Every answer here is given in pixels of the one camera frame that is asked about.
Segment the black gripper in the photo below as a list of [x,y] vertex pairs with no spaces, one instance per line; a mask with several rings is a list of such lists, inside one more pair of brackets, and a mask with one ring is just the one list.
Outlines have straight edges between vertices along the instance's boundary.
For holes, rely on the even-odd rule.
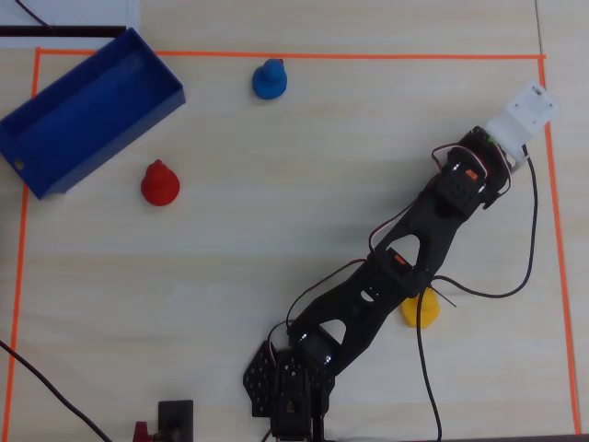
[[471,129],[459,144],[472,152],[484,167],[486,187],[482,191],[482,202],[491,206],[512,186],[512,166],[505,152],[480,126]]

